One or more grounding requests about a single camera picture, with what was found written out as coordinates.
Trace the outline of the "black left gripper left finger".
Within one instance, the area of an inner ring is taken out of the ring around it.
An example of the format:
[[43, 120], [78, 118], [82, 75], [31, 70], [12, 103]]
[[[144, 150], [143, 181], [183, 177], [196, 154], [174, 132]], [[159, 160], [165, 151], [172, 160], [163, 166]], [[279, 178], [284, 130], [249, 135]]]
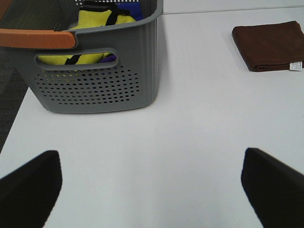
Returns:
[[62, 188], [58, 151], [45, 151], [0, 180], [0, 226], [44, 227]]

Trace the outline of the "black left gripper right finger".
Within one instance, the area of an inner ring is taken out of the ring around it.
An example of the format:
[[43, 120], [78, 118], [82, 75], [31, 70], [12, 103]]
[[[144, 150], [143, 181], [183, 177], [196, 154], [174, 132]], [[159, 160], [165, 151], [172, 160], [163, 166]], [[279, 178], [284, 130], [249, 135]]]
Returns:
[[265, 228], [304, 226], [304, 176], [259, 148], [247, 148], [243, 190]]

